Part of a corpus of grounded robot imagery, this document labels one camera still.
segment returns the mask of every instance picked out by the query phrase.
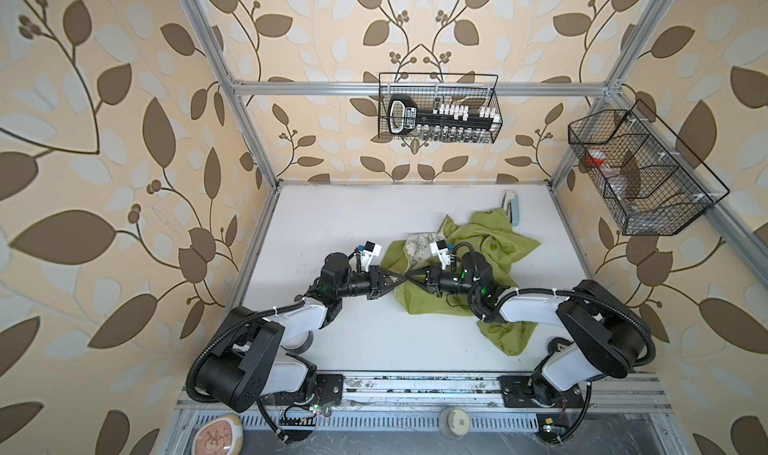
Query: black wire mesh basket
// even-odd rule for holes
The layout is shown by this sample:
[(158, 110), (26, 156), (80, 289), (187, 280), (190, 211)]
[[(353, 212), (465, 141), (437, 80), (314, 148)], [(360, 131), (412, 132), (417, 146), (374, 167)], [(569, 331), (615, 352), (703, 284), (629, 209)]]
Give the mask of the black wire mesh basket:
[(494, 143), (504, 124), (497, 81), (490, 74), (380, 73), (379, 140)]
[[(652, 121), (674, 136), (674, 147), (651, 131)], [(568, 143), (623, 235), (675, 235), (730, 193), (642, 100), (569, 124)]]

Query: black rack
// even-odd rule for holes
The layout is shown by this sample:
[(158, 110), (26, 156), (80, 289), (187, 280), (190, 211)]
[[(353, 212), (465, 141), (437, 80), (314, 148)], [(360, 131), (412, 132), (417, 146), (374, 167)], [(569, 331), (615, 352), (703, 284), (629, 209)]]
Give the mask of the black rack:
[[(675, 148), (657, 140), (651, 120), (674, 135)], [(623, 235), (675, 235), (730, 193), (642, 100), (630, 110), (602, 110), (569, 124), (568, 143)], [(705, 189), (699, 176), (717, 188)]]
[(381, 72), (379, 139), (494, 143), (504, 123), (497, 81), (491, 74)]

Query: robotic arm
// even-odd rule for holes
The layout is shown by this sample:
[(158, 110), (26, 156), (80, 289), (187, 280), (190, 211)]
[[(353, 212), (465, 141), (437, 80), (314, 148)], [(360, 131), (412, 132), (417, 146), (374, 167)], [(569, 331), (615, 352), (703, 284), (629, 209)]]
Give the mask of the robotic arm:
[[(468, 250), (458, 258), (462, 246)], [(320, 277), (294, 305), (261, 312), (232, 310), (187, 374), (189, 396), (225, 403), (236, 412), (255, 401), (263, 409), (260, 399), (271, 393), (298, 402), (311, 400), (316, 366), (299, 355), (311, 345), (312, 333), (333, 322), (344, 297), (376, 299), (405, 281), (438, 297), (466, 297), (467, 306), (483, 321), (565, 327), (574, 344), (547, 356), (525, 393), (544, 406), (557, 403), (576, 383), (607, 375), (626, 377), (632, 367), (654, 359), (648, 326), (596, 281), (584, 280), (573, 290), (505, 287), (495, 283), (492, 267), (471, 245), (451, 247), (444, 241), (432, 244), (439, 264), (398, 274), (371, 265), (380, 251), (379, 245), (368, 242), (351, 255), (328, 255)], [(352, 258), (356, 271), (350, 267)], [(646, 353), (640, 357), (643, 347)]]

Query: floral wallpaper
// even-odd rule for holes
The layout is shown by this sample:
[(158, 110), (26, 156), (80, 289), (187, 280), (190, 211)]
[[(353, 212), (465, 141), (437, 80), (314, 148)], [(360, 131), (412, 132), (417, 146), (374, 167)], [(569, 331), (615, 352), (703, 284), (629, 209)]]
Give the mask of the floral wallpaper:
[[(669, 141), (683, 156), (725, 181), (722, 203), (765, 242), (767, 1), (676, 0), (624, 86), (678, 131), (691, 150)], [(692, 450), (768, 453), (768, 291), (705, 218), (673, 237), (620, 235), (585, 171), (574, 167), (558, 198), (598, 281), (651, 327), (650, 368)]]
[(567, 148), (566, 126), (584, 97), (501, 97), (493, 144), (404, 142), (378, 132), (371, 98), (253, 96), (246, 100), (278, 178), (309, 182), (548, 180)]
[(150, 453), (266, 187), (176, 0), (0, 32), (0, 451)]
[(360, 81), (365, 72), (600, 82), (649, 0), (200, 0), (230, 72)]

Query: gray floor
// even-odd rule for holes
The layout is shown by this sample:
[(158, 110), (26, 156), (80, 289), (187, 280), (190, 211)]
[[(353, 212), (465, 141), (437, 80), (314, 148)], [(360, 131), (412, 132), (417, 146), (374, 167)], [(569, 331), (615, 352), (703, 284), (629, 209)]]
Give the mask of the gray floor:
[(664, 455), (654, 426), (621, 416), (588, 417), (562, 447), (543, 445), (532, 433), (470, 433), (448, 441), (431, 432), (318, 432), (285, 446), (272, 432), (246, 431), (243, 455)]

